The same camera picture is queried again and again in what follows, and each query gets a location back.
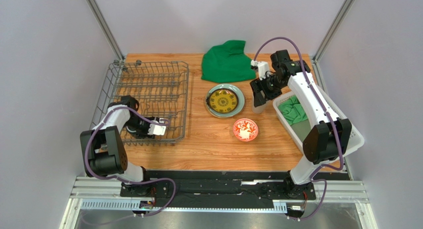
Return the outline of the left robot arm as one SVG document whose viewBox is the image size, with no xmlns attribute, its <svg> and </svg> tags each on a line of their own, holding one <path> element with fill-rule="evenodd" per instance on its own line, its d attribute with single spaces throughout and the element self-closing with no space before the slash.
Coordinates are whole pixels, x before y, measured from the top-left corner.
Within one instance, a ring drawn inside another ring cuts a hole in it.
<svg viewBox="0 0 423 229">
<path fill-rule="evenodd" d="M 80 134 L 84 169 L 89 177 L 120 178 L 125 183 L 149 180 L 146 169 L 129 162 L 121 131 L 126 129 L 135 138 L 153 139 L 162 135 L 158 117 L 140 118 L 135 114 L 139 102 L 132 96 L 121 97 L 107 107 L 106 116 L 93 129 Z"/>
</svg>

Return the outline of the light blue flower plate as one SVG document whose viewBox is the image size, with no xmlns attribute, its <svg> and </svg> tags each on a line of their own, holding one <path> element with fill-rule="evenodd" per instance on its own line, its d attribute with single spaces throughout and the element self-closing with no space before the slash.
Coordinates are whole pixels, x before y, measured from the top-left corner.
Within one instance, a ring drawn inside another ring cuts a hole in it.
<svg viewBox="0 0 423 229">
<path fill-rule="evenodd" d="M 237 97 L 238 97 L 238 106 L 237 106 L 237 108 L 233 111 L 233 112 L 231 112 L 231 113 L 226 113 L 226 114 L 220 114 L 220 113 L 216 113 L 216 112 L 213 112 L 208 106 L 207 106 L 207 103 L 206 103 L 206 99 L 207 99 L 207 97 L 214 91 L 214 90 L 217 90 L 217 89 L 220 89 L 220 88 L 226 88 L 226 89 L 230 89 L 230 90 L 232 90 L 232 91 L 234 91 L 235 92 L 235 94 L 237 95 Z M 245 96 L 244 96 L 244 94 L 243 94 L 243 92 L 238 88 L 238 87 L 236 87 L 236 86 L 234 86 L 234 85 L 232 85 L 232 84 L 228 84 L 228 83 L 224 83 L 224 84 L 218 84 L 218 85 L 216 85 L 216 86 L 214 86 L 214 87 L 212 87 L 208 92 L 207 92 L 207 94 L 205 95 L 205 99 L 204 99 L 204 103 L 205 103 L 205 106 L 206 106 L 206 109 L 208 110 L 208 112 L 211 114 L 211 115 L 213 115 L 213 116 L 215 116 L 215 117 L 217 117 L 217 118 L 230 118 L 230 117 L 233 117 L 233 116 L 235 116 L 235 115 L 237 115 L 237 114 L 239 114 L 242 110 L 243 110 L 243 108 L 244 108 L 244 106 L 245 106 Z"/>
</svg>

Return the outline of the beige cup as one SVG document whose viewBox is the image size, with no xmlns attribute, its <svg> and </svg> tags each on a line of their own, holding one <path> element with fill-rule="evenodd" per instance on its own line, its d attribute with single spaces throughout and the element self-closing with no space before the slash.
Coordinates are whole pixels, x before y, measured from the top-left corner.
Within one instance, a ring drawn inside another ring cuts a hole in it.
<svg viewBox="0 0 423 229">
<path fill-rule="evenodd" d="M 264 95 L 263 91 L 260 92 L 253 92 L 253 98 L 252 98 L 252 111 L 255 114 L 261 114 L 266 106 L 267 106 L 267 101 Z"/>
</svg>

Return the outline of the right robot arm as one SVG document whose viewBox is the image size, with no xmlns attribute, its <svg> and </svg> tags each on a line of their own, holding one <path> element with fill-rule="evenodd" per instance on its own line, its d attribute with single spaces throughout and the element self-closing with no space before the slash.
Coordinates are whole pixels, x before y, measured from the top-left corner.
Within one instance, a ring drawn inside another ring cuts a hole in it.
<svg viewBox="0 0 423 229">
<path fill-rule="evenodd" d="M 286 86 L 297 97 L 311 130 L 302 143 L 303 156 L 289 172 L 289 179 L 295 185 L 306 184 L 322 167 L 329 167 L 337 159 L 343 160 L 352 124 L 330 108 L 303 59 L 294 61 L 287 50 L 280 50 L 271 55 L 271 61 L 271 65 L 255 59 L 251 61 L 251 69 L 258 72 L 258 78 L 250 82 L 252 109 L 256 114 L 262 113 L 268 102 L 279 97 Z"/>
</svg>

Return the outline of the yellow patterned small plate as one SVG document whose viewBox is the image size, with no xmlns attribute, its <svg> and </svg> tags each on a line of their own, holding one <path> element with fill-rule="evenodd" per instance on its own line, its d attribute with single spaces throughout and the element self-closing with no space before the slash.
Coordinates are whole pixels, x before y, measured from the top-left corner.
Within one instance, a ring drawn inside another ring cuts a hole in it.
<svg viewBox="0 0 423 229">
<path fill-rule="evenodd" d="M 220 114 L 233 112 L 238 106 L 238 101 L 235 92 L 226 88 L 214 90 L 206 99 L 207 106 Z"/>
</svg>

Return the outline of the white orange patterned bowl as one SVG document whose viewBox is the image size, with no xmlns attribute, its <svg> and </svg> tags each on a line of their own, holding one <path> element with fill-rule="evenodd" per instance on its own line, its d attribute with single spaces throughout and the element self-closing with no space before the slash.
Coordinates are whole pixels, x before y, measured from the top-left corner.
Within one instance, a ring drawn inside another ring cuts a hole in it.
<svg viewBox="0 0 423 229">
<path fill-rule="evenodd" d="M 258 125 L 251 119 L 238 119 L 233 124 L 234 136 L 242 142 L 250 142 L 256 139 L 259 134 Z"/>
</svg>

